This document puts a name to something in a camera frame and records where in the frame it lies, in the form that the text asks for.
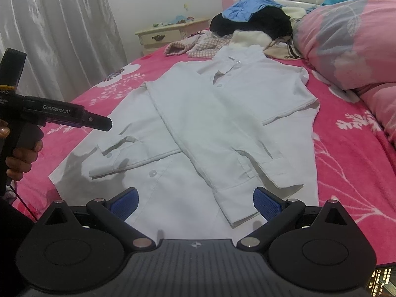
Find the curtain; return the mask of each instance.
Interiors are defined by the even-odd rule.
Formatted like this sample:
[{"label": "curtain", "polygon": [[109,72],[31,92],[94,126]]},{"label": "curtain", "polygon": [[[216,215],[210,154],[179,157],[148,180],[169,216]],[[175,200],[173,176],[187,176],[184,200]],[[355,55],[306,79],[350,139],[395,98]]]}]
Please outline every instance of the curtain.
[{"label": "curtain", "polygon": [[27,53],[21,95],[71,101],[127,64],[107,0],[0,0],[0,52]]}]

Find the display screen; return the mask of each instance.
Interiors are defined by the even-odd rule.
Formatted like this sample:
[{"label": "display screen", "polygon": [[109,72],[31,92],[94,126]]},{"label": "display screen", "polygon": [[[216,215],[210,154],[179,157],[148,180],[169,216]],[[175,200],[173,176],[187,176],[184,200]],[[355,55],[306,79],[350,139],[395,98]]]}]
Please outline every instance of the display screen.
[{"label": "display screen", "polygon": [[367,291],[373,297],[396,296],[396,264],[377,267],[367,285]]}]

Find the checkered cloth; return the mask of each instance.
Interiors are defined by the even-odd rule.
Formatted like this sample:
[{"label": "checkered cloth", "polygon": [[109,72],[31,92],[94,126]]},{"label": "checkered cloth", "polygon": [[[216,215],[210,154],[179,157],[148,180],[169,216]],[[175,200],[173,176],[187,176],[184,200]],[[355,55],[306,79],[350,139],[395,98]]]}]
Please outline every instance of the checkered cloth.
[{"label": "checkered cloth", "polygon": [[179,56],[186,53],[195,46],[200,37],[200,35],[194,35],[181,41],[171,42],[164,50],[165,56]]},{"label": "checkered cloth", "polygon": [[190,51],[187,51],[187,55],[189,58],[212,59],[221,47],[228,45],[230,41],[230,36],[221,38],[211,32],[201,39]]}]

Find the cable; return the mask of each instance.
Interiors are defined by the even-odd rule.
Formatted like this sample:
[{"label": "cable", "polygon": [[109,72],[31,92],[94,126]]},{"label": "cable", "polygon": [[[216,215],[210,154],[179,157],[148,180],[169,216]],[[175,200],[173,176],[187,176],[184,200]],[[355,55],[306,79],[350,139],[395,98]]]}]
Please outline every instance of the cable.
[{"label": "cable", "polygon": [[15,195],[17,196],[17,198],[19,199],[19,201],[22,202],[22,204],[25,206],[25,208],[27,209],[27,211],[29,211],[29,213],[32,215],[32,217],[36,220],[36,222],[38,221],[36,216],[33,214],[33,212],[28,208],[28,206],[26,205],[26,203],[22,200],[22,198],[19,196],[19,194],[17,193],[17,191],[15,191],[15,189],[12,187],[12,185],[9,186],[12,190],[12,192],[15,193]]}]

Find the blue gripper pad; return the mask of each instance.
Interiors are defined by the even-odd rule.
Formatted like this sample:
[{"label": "blue gripper pad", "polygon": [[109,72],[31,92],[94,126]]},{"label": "blue gripper pad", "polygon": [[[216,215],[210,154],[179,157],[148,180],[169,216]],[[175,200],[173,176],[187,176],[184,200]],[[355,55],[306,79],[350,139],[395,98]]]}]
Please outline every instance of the blue gripper pad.
[{"label": "blue gripper pad", "polygon": [[260,214],[267,221],[270,221],[273,217],[276,217],[283,210],[283,207],[280,203],[273,200],[270,196],[266,195],[258,188],[254,190],[253,203],[257,211],[260,212]]},{"label": "blue gripper pad", "polygon": [[122,220],[126,220],[139,205],[139,194],[135,188],[128,188],[107,202],[107,208]]}]

